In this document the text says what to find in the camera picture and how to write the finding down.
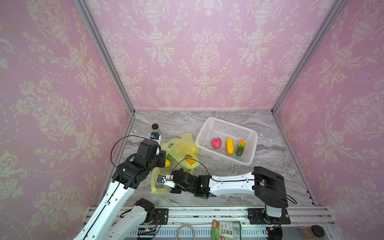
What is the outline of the yellow lemon toy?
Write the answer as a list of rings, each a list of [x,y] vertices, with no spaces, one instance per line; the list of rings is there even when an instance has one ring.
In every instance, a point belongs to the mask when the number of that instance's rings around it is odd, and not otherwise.
[[[165,167],[168,168],[171,165],[170,161],[166,159]]]

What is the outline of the yellow-green plastic bag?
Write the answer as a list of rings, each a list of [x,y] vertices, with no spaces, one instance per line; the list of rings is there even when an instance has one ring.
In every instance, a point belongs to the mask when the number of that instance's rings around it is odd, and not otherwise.
[[[171,165],[166,168],[155,168],[152,171],[151,176],[151,192],[153,195],[162,195],[166,193],[170,187],[161,185],[156,182],[158,175],[169,175],[173,169],[184,169],[185,172],[192,174],[200,163],[198,163],[198,155],[200,152],[199,147],[191,133],[184,133],[180,136],[169,140],[168,142],[161,145],[162,150],[166,151],[166,159],[168,159]],[[190,155],[196,163],[190,166],[185,161],[185,156]]]

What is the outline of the orange yellow mango toy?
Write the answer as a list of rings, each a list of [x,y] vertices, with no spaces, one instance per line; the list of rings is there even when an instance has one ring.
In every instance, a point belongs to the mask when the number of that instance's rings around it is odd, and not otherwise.
[[[190,165],[190,166],[193,166],[195,163],[196,163],[196,160],[190,156],[190,155],[186,155],[185,156],[185,161]]]

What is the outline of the pink dragon fruit toy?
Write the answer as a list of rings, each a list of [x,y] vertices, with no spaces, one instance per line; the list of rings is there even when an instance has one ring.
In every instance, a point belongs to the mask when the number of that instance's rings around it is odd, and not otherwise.
[[[211,145],[214,149],[220,149],[222,146],[222,140],[220,138],[214,138]]]

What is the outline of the yellow banana toy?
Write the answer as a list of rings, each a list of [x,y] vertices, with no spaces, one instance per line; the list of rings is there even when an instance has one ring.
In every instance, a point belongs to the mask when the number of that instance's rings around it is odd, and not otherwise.
[[[226,152],[228,155],[232,155],[234,153],[234,140],[232,138],[227,138]]]

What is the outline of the white plastic basket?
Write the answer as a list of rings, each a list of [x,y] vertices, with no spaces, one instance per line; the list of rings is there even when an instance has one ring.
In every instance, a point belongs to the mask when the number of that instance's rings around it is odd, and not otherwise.
[[[253,162],[257,144],[256,131],[213,117],[205,121],[196,139],[200,149],[244,166]]]

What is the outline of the yellow green corn toy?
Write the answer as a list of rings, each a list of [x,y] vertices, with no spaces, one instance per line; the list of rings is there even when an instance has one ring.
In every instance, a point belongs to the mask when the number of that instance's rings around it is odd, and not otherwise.
[[[237,156],[241,157],[245,151],[246,142],[244,140],[239,141],[238,148],[237,148]]]

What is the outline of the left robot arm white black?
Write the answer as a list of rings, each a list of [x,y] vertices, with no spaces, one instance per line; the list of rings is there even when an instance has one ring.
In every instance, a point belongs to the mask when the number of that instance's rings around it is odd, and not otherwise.
[[[119,164],[102,201],[89,221],[75,237],[76,240],[124,240],[143,223],[155,220],[155,205],[148,200],[138,200],[120,221],[118,213],[133,195],[140,183],[156,167],[166,165],[166,152],[160,146],[161,137],[153,133],[144,139],[135,154]]]

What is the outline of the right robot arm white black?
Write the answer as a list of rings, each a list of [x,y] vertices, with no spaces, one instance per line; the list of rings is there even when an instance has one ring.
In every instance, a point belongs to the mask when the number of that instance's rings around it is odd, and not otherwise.
[[[173,194],[189,192],[202,199],[230,194],[256,196],[265,207],[248,209],[248,219],[252,225],[290,225],[288,201],[297,203],[287,195],[284,177],[263,167],[255,167],[250,173],[229,177],[197,177],[179,169],[159,177],[158,182],[170,187]]]

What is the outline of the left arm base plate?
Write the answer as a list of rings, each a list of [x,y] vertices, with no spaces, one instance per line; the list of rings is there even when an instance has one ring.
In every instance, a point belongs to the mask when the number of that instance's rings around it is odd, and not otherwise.
[[[167,208],[155,208],[154,212],[150,214],[151,219],[147,219],[144,225],[167,225],[169,209]]]

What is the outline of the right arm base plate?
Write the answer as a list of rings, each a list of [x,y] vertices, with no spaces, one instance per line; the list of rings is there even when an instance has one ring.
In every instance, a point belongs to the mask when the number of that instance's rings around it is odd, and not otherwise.
[[[247,209],[248,219],[251,225],[290,225],[291,220],[286,209],[279,209],[282,215],[279,218],[267,215],[267,210],[263,208]]]

